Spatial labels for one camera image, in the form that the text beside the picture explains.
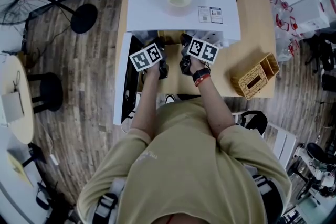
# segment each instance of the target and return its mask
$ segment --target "wristwatch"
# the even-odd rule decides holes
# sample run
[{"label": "wristwatch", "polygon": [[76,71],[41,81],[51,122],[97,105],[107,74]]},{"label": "wristwatch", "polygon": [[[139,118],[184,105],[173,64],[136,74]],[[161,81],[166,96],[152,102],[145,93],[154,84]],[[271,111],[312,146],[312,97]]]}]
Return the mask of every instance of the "wristwatch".
[{"label": "wristwatch", "polygon": [[201,77],[207,75],[207,77],[210,75],[210,70],[208,68],[203,68],[201,70],[196,71],[193,74],[193,80],[196,83]]}]

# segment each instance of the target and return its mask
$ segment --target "sticker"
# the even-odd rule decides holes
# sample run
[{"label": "sticker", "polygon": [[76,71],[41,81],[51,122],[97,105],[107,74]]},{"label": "sticker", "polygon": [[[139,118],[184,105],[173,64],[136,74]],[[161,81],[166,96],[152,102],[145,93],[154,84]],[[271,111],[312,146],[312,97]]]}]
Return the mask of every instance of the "sticker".
[{"label": "sticker", "polygon": [[137,72],[140,72],[144,69],[147,69],[148,67],[155,65],[162,58],[163,57],[155,43],[130,55],[130,59]]},{"label": "sticker", "polygon": [[220,8],[210,8],[211,22],[216,24],[222,24],[222,10]]},{"label": "sticker", "polygon": [[200,23],[222,24],[222,10],[212,7],[198,7],[198,18]]},{"label": "sticker", "polygon": [[187,54],[201,61],[213,64],[219,48],[201,39],[193,38],[188,47]]},{"label": "sticker", "polygon": [[198,16],[200,19],[200,23],[211,23],[209,7],[198,7]]}]

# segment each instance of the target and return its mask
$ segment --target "red bracelet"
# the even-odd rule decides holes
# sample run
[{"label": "red bracelet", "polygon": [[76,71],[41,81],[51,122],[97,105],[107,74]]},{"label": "red bracelet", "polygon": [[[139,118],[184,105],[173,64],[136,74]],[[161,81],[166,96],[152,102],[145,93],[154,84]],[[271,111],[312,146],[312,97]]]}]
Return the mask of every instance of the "red bracelet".
[{"label": "red bracelet", "polygon": [[195,82],[195,86],[198,87],[198,85],[205,80],[206,78],[210,77],[210,74],[204,74],[203,76],[201,76],[200,78],[198,78]]}]

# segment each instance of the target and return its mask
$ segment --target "black watch strap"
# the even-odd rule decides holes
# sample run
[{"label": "black watch strap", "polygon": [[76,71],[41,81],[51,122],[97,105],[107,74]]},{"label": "black watch strap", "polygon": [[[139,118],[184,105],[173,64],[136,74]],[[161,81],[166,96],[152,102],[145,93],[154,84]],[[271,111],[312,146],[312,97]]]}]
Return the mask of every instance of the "black watch strap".
[{"label": "black watch strap", "polygon": [[196,82],[196,80],[198,80],[201,76],[205,75],[205,74],[210,74],[210,70],[208,68],[203,68],[201,70],[196,71],[193,74],[193,80],[194,82]]}]

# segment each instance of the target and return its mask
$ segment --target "white box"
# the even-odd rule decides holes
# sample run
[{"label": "white box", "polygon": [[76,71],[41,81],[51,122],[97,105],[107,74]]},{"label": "white box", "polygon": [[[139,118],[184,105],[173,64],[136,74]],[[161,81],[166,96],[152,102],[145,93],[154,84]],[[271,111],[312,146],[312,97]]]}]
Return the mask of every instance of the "white box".
[{"label": "white box", "polygon": [[217,39],[212,37],[212,41],[207,41],[222,40],[220,47],[227,47],[240,41],[237,2],[190,0],[187,6],[179,7],[170,0],[128,0],[127,31],[139,35],[139,31],[150,30],[205,31],[211,37],[219,35]]},{"label": "white box", "polygon": [[329,27],[329,20],[319,0],[300,0],[292,5],[292,17],[298,25],[298,34]]},{"label": "white box", "polygon": [[18,92],[0,97],[0,124],[7,125],[23,117],[20,95]]}]

